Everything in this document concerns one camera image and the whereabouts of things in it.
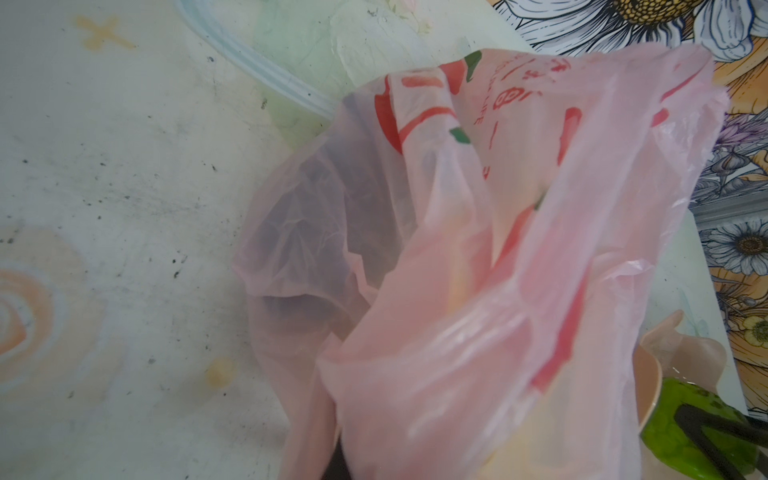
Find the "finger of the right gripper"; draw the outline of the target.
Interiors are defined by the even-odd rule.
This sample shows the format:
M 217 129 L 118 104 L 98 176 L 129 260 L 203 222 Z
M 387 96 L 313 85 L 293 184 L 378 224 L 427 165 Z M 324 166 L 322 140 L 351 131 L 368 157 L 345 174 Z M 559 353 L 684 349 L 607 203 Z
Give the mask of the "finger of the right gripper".
M 744 480 L 738 468 L 708 436 L 708 431 L 722 433 L 756 448 L 754 469 L 767 477 L 767 422 L 752 417 L 744 421 L 730 420 L 690 404 L 681 405 L 674 420 L 686 437 L 703 453 L 724 479 Z

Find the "green fake lime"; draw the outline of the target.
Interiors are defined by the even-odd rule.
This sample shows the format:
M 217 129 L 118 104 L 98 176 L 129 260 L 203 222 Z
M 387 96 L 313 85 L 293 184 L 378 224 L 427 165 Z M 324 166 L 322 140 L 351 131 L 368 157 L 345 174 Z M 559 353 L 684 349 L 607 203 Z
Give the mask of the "green fake lime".
M 662 380 L 640 438 L 662 464 L 692 479 L 767 475 L 767 423 L 693 383 Z

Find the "pink flower-shaped bowl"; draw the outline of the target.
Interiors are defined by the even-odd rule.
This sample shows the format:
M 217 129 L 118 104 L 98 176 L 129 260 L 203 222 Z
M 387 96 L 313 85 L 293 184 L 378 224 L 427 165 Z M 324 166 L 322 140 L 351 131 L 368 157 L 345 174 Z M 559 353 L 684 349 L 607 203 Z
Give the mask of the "pink flower-shaped bowl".
M 715 393 L 726 366 L 726 350 L 719 342 L 677 331 L 686 319 L 676 310 L 645 333 L 633 352 L 637 417 L 644 429 L 659 404 L 662 383 L 674 378 Z

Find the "pink plastic bag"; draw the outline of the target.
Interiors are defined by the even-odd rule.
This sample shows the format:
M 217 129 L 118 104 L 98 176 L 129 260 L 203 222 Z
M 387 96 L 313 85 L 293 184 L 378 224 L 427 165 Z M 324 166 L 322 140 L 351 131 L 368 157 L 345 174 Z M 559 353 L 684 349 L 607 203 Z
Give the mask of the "pink plastic bag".
M 258 189 L 233 267 L 283 479 L 637 479 L 632 356 L 729 99 L 698 45 L 376 79 Z

